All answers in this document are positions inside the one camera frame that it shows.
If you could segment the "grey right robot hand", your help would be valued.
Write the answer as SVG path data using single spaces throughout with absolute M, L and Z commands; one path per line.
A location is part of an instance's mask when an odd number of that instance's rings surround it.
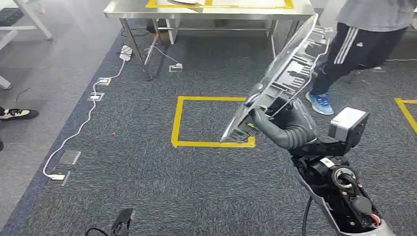
M 270 120 L 261 109 L 250 112 L 254 126 L 276 145 L 286 150 L 300 148 L 317 139 L 317 127 L 300 99 L 290 102 L 292 108 L 279 111 Z

